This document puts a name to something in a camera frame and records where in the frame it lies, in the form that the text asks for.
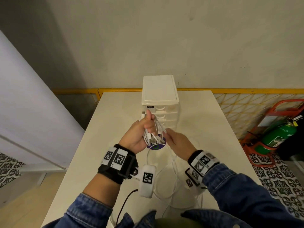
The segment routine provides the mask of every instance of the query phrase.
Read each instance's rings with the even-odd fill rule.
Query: green fire extinguisher
[[[294,135],[297,132],[298,124],[296,121],[287,121],[284,124],[276,126],[271,130],[265,132],[260,141],[271,148],[278,147],[282,142],[284,142],[287,138]],[[263,147],[262,145],[257,145],[254,149],[256,152],[260,154],[267,154],[271,150]]]

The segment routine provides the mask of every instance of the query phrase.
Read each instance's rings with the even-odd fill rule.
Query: white wall
[[[2,0],[0,27],[50,88],[304,88],[303,0]]]
[[[67,109],[0,31],[0,152],[26,164],[67,167],[84,134]],[[11,142],[24,147],[16,147]]]

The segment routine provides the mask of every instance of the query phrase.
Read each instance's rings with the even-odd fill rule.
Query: wooden floor
[[[41,186],[34,186],[1,207],[0,227],[41,227],[64,175],[64,172],[48,174]]]

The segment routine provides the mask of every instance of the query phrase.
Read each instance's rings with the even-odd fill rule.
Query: left hand
[[[145,129],[147,129],[149,133],[157,135],[154,118],[155,115],[153,115],[150,110],[147,110],[146,117],[134,122],[118,144],[131,150],[135,154],[143,151],[147,147],[143,139]]]

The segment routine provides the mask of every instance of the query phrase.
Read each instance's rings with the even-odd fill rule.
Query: blue denim
[[[304,227],[304,222],[290,215],[285,207],[273,199],[268,191],[244,174],[236,174],[224,164],[214,166],[205,175],[203,183],[214,196],[219,209],[192,209],[181,214],[205,227]],[[112,208],[85,194],[80,194],[62,218],[49,224],[55,227],[106,227]],[[150,211],[137,224],[128,213],[124,214],[119,228],[154,227],[156,211]]]

